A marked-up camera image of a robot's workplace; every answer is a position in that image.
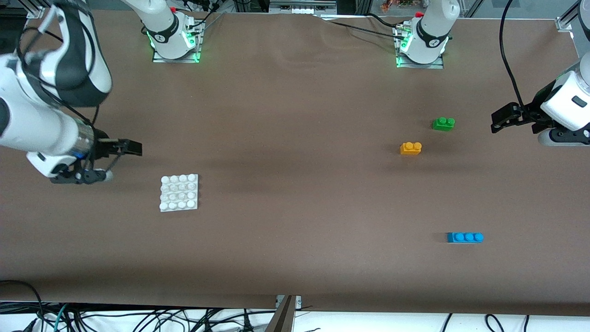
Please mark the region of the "blue three-stud block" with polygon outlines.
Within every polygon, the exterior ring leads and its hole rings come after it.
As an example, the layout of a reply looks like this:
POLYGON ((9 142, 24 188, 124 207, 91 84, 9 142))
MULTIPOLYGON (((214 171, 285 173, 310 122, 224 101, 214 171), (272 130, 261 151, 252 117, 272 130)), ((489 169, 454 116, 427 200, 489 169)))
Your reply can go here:
POLYGON ((454 244, 483 243, 484 235, 480 232, 448 232, 447 242, 454 244))

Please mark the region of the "colourful toy pile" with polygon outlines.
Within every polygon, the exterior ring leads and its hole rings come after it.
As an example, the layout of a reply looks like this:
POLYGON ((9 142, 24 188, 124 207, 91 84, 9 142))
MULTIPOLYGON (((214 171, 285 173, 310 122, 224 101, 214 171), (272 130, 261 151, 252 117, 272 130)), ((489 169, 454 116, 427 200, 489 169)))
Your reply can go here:
POLYGON ((392 8, 404 8, 413 6, 415 0, 382 0, 380 4, 381 11, 383 13, 389 12, 392 8))

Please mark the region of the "white power strip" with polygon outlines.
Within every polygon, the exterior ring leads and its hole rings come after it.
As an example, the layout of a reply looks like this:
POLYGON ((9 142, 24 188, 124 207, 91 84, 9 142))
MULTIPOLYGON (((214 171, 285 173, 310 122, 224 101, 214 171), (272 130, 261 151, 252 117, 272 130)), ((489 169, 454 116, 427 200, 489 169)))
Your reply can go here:
POLYGON ((269 13, 337 15, 336 0, 269 0, 269 13))

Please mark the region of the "dark table support post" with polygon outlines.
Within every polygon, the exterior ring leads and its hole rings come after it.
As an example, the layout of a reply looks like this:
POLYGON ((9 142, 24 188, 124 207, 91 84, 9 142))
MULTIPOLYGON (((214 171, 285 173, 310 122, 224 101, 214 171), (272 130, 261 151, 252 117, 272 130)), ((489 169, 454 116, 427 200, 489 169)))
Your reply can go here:
POLYGON ((276 309, 264 332, 293 332, 296 311, 294 296, 287 296, 276 309))

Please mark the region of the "white studded base plate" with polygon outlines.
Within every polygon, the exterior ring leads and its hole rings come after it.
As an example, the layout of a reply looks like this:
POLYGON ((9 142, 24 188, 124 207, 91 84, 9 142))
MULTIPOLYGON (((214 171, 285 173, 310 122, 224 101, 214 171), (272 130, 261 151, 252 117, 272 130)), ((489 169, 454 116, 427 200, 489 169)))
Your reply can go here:
POLYGON ((160 212, 196 210, 199 206, 199 188, 200 177, 198 174, 162 176, 160 179, 160 212))

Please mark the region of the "aluminium frame profile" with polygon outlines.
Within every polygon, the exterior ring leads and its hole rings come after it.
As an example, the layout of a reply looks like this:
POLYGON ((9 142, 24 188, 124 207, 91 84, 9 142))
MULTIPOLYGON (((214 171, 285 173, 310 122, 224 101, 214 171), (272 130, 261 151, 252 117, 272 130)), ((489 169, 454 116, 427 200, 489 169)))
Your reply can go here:
POLYGON ((555 18, 558 32, 571 32, 572 25, 577 21, 581 0, 576 0, 563 14, 555 18))
POLYGON ((49 0, 16 0, 27 12, 27 19, 39 19, 51 7, 49 0))

